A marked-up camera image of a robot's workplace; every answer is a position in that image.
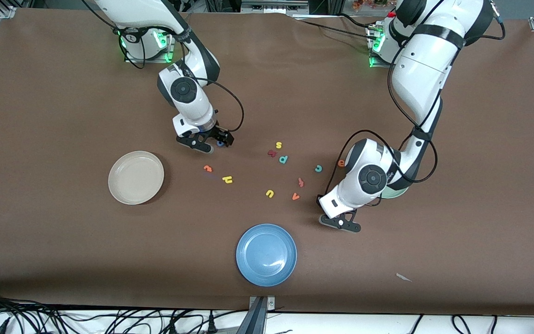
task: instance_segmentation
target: white robotic arm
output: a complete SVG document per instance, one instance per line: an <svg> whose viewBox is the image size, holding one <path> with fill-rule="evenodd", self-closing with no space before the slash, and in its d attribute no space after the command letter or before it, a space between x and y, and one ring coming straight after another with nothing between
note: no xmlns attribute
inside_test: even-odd
<svg viewBox="0 0 534 334"><path fill-rule="evenodd" d="M95 1L119 28L127 50L134 57L148 58L148 50L150 57L157 53L158 32L172 34L189 50L184 60L170 65L158 76L158 89L179 112L172 119L177 142L206 154L214 150L206 142L210 137L225 146L231 145L233 136L219 127L216 112L202 89L218 80L220 64L172 4L168 0Z"/></svg>
<svg viewBox="0 0 534 334"><path fill-rule="evenodd" d="M321 224L358 232L356 209L394 198L413 183L442 110L439 93L462 47L481 36L498 15L489 0L399 0L396 17L373 26L371 64L392 65L392 86L415 116L411 137L399 151L371 139L356 142L345 159L346 177L318 199Z"/></svg>

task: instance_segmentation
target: brown tabletop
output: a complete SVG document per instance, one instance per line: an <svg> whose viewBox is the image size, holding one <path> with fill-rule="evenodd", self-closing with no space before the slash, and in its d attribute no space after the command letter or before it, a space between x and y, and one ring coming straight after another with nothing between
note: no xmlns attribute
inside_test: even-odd
<svg viewBox="0 0 534 334"><path fill-rule="evenodd" d="M534 315L526 21L507 21L501 42L462 51L442 95L436 173L360 209L356 234L317 222L315 197L341 146L363 128L395 147L411 131L388 96L387 70L369 68L364 40L279 14L194 14L189 23L246 108L235 144L212 155L175 142L176 110L155 86L165 65L123 63L116 36L91 13L19 9L2 21L0 294L222 309L269 294L288 310ZM205 90L220 123L234 127L235 101ZM285 165L267 155L277 141ZM128 206L110 195L108 172L134 150L161 159L165 183L150 203ZM261 223L284 227L298 248L294 273L273 288L248 283L235 263L242 233Z"/></svg>

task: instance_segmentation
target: white surface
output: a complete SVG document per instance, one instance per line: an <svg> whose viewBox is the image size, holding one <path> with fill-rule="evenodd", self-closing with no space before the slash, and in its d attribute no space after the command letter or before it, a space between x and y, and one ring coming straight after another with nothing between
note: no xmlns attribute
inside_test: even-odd
<svg viewBox="0 0 534 334"><path fill-rule="evenodd" d="M64 314L91 317L97 314L116 314L115 311L72 311ZM151 311L142 311L137 315L145 315ZM162 315L170 315L171 311L162 311ZM195 311L191 315L203 315L204 321L208 319L209 311ZM231 328L240 325L245 313L234 313L216 319L216 327ZM0 315L0 325L7 319L7 315ZM267 315L266 334L277 334L292 330L290 334L407 334L413 328L418 315L336 315L336 314L286 314L269 313ZM493 321L491 316L464 316L472 334L488 334ZM114 317L99 318L93 321L77 323L68 321L68 324L81 334L102 334L112 323ZM131 326L137 319L127 319L115 330L115 333L123 331ZM180 334L186 334L191 328L201 322L200 317L183 318L176 323L176 330ZM148 321L152 327L152 333L156 334L161 328L161 321L153 319ZM47 324L49 331L53 330L51 324ZM34 330L26 328L26 334L32 334ZM129 331L132 334L149 334L146 326L139 326ZM534 334L534 317L499 317L495 334ZM6 334L20 334L15 320L9 322ZM425 315L417 328L416 334L458 334L451 324L450 315Z"/></svg>
<svg viewBox="0 0 534 334"><path fill-rule="evenodd" d="M159 159L145 151L122 156L108 174L108 189L117 201L137 205L149 201L162 187L164 168Z"/></svg>

